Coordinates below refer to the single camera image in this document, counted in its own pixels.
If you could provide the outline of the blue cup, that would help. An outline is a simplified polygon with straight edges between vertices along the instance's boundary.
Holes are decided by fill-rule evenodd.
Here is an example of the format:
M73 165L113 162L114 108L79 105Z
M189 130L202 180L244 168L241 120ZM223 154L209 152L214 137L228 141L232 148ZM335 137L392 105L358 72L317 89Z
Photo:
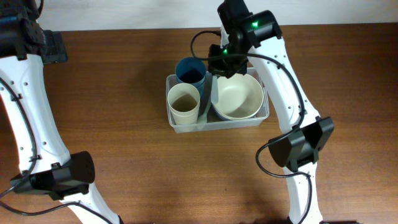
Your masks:
M201 60L187 57L176 65L175 74L179 83L200 86L205 81L206 67Z
M195 83L194 87L198 90L200 97L202 97L205 91L205 81Z

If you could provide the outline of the white plastic fork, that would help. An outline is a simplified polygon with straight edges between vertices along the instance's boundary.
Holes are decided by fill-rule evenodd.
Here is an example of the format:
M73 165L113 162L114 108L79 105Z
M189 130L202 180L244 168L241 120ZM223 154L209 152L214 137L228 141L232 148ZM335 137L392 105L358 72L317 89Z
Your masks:
M211 103L213 105L218 103L218 77L213 75L211 82Z

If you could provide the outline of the cream bowl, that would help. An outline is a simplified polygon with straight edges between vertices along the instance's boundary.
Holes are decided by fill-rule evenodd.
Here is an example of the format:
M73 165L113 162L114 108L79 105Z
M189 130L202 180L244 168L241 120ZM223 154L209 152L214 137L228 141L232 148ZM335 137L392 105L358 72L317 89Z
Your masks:
M233 111L230 111L229 113L222 113L220 112L215 105L212 105L214 111L217 110L220 114L223 116L231 119L231 120L241 120L241 119L251 119L255 117L255 115L261 110L262 106L258 108L249 108L245 106L241 106L239 108L236 108Z
M217 109L229 113L241 106L258 108L264 101L261 84L252 76L236 73L231 78L218 78Z

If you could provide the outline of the cream cup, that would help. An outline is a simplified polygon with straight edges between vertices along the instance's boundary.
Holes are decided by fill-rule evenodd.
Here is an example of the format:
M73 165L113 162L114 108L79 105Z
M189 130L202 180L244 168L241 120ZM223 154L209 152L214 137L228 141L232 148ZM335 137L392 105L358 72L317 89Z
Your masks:
M186 112L171 110L171 113L177 125L194 124L198 119L198 110L190 110Z
M198 112L200 93L191 84L179 83L167 93L167 103L171 111L179 116L190 116Z

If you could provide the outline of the white plastic knife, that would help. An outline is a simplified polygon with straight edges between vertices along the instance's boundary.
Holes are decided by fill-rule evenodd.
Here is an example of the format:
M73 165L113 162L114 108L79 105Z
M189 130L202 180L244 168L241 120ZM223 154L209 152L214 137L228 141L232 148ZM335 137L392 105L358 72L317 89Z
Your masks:
M208 112L209 112L209 110L211 108L211 105L212 105L211 98L209 98L203 114L198 117L197 130L202 130L206 126L206 123L207 123L207 120L208 120L207 116L208 116Z

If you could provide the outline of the cream cup front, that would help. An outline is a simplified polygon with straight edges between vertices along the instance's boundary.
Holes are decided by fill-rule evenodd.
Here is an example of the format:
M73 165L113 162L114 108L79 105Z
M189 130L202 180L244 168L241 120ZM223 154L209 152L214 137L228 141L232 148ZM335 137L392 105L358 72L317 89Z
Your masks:
M190 110L186 112L171 110L171 113L177 125L194 124L198 119L198 110Z

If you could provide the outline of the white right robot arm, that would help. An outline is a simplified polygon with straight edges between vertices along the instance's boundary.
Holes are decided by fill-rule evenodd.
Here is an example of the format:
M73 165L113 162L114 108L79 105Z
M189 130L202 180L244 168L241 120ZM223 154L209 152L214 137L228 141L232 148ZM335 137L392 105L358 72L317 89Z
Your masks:
M334 131L305 95L289 62L282 31L270 11L254 14L243 0L225 0L221 19L221 52L210 54L225 64L220 73L231 77L250 63L265 85L282 135L258 149L268 149L287 181L291 223L322 223L315 183L319 153Z

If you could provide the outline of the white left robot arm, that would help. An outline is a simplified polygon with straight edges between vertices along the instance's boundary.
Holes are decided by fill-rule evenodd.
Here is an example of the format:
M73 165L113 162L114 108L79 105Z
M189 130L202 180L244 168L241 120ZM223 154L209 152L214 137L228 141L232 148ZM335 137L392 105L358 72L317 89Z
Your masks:
M121 223L95 185L89 152L70 153L53 118L44 66L66 62L62 35L38 23L42 1L1 2L1 99L19 155L16 194L47 195L82 223Z

